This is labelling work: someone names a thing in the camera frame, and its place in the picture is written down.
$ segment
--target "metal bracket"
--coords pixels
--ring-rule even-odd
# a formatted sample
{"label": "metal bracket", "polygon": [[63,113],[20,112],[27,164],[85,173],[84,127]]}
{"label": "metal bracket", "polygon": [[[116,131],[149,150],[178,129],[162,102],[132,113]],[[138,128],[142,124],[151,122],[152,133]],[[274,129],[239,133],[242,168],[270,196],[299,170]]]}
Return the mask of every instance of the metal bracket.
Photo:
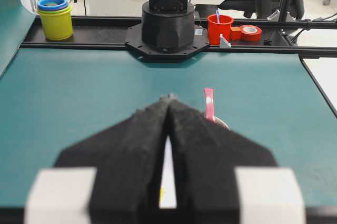
{"label": "metal bracket", "polygon": [[222,34],[220,34],[220,48],[231,48],[232,44],[229,43]]}
{"label": "metal bracket", "polygon": [[[278,22],[280,19],[280,10],[277,9],[275,10],[275,12],[270,15],[269,17],[267,17],[267,20],[270,22]],[[286,22],[295,22],[295,19],[290,15],[290,12],[287,12],[286,14]]]}

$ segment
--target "blue toothbrush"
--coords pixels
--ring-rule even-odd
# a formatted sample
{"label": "blue toothbrush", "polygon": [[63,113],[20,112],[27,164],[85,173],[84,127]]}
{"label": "blue toothbrush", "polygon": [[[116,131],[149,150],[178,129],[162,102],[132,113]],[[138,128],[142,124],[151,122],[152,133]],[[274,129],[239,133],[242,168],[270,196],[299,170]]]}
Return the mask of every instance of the blue toothbrush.
{"label": "blue toothbrush", "polygon": [[219,17],[219,10],[216,9],[216,19],[217,19],[217,22],[220,23],[220,17]]}

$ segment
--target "black mounting plate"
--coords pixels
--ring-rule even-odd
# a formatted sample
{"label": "black mounting plate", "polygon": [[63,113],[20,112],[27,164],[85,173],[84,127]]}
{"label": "black mounting plate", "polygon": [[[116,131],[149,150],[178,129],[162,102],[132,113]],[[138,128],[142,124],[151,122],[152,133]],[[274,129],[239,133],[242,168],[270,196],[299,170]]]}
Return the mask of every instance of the black mounting plate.
{"label": "black mounting plate", "polygon": [[195,25],[194,40],[191,45],[174,52],[159,51],[142,41],[142,24],[132,26],[127,30],[125,45],[150,60],[184,60],[210,46],[207,29]]}

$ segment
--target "black chair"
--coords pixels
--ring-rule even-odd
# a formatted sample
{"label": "black chair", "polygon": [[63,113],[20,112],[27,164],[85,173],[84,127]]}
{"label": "black chair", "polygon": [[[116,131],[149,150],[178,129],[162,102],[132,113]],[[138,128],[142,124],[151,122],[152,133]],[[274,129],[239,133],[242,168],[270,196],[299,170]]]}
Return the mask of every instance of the black chair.
{"label": "black chair", "polygon": [[[267,18],[279,8],[279,5],[280,2],[273,2],[272,0],[225,1],[219,5],[219,8],[244,11],[244,16],[247,18],[251,18],[254,12],[258,18]],[[303,0],[291,0],[288,11],[292,17],[300,20],[304,15]]]}

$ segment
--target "stacked cups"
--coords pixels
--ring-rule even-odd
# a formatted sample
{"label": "stacked cups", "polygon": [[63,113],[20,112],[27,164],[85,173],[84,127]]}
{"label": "stacked cups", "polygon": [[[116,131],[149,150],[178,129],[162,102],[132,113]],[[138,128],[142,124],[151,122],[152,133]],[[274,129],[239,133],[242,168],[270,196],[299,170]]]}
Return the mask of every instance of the stacked cups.
{"label": "stacked cups", "polygon": [[72,6],[67,0],[40,0],[37,12],[41,16],[47,39],[61,41],[73,35]]}

